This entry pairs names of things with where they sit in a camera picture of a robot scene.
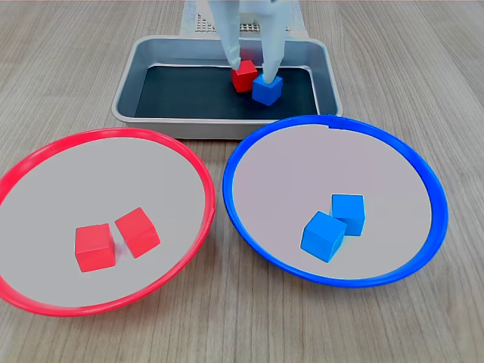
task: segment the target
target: wooden table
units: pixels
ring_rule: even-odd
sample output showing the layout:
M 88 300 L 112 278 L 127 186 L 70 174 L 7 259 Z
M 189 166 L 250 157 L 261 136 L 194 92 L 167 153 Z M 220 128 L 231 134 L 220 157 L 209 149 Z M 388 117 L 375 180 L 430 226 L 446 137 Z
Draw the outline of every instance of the wooden table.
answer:
M 47 318 L 0 302 L 0 362 L 483 362 L 484 2 L 301 2 L 333 61 L 344 115 L 433 167 L 448 236 L 415 275 L 344 290 L 269 265 L 225 212 L 234 142 L 188 145 L 218 213 L 189 266 L 103 315 Z M 178 34 L 183 2 L 0 2 L 0 173 L 50 141 L 120 126 L 110 105 L 132 43 Z

